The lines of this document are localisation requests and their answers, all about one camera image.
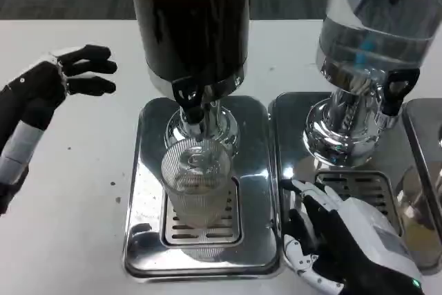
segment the black spigot handle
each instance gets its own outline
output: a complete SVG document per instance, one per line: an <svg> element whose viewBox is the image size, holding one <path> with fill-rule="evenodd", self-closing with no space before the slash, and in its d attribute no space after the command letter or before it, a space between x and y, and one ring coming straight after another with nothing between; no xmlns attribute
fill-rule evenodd
<svg viewBox="0 0 442 295"><path fill-rule="evenodd" d="M176 79L172 82L172 91L175 101L186 112L189 123L198 123L204 117L201 108L204 87L192 76Z"/></svg>
<svg viewBox="0 0 442 295"><path fill-rule="evenodd" d="M391 70L383 84L383 101L381 112L397 116L406 95L416 86L421 70L419 68Z"/></svg>

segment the green led light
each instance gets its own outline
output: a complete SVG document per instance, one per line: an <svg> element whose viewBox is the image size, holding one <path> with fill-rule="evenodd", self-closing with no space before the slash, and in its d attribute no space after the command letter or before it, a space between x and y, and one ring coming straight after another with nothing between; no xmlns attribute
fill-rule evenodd
<svg viewBox="0 0 442 295"><path fill-rule="evenodd" d="M418 282L416 279L413 279L413 285L415 285L416 287L421 288L421 283Z"/></svg>

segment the black container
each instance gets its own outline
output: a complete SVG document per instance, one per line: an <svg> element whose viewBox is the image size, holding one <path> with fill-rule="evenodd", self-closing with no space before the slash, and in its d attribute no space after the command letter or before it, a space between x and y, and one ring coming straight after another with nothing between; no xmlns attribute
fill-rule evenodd
<svg viewBox="0 0 442 295"><path fill-rule="evenodd" d="M220 82L247 58L249 0L134 0L146 60L173 82Z"/></svg>

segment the white robotic arm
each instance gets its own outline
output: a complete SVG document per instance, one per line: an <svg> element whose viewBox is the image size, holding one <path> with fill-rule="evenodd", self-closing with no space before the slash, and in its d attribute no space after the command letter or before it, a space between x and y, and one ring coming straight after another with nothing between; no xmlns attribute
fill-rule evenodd
<svg viewBox="0 0 442 295"><path fill-rule="evenodd" d="M301 197L323 240L322 249L316 251L307 248L305 237L284 237L287 260L312 287L325 294L423 294L417 266L381 212L355 198L342 200L321 184L283 180L282 187ZM328 276L323 275L324 268L315 269L321 253L332 260L328 269L334 271Z"/></svg>
<svg viewBox="0 0 442 295"><path fill-rule="evenodd" d="M87 72L113 74L109 48L86 45L48 53L0 91L0 215L20 190L28 164L55 109L67 95L100 96L114 83Z"/></svg>

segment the white table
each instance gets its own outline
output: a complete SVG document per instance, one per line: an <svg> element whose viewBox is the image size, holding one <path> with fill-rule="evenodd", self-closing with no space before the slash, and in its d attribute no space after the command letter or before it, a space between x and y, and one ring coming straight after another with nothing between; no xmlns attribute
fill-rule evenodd
<svg viewBox="0 0 442 295"><path fill-rule="evenodd" d="M330 91L315 65L320 28L320 21L252 22L248 75L235 94L268 105L285 91ZM287 270L272 279L217 285L146 285L124 275L124 222L138 113L160 97L148 78L137 22L0 21L0 86L41 53L85 43L113 51L119 65L113 77L117 92L72 96L57 110L23 190L0 218L1 294L317 294ZM441 55L442 36L411 98L442 97ZM440 287L442 274L425 278L427 294L440 294Z"/></svg>

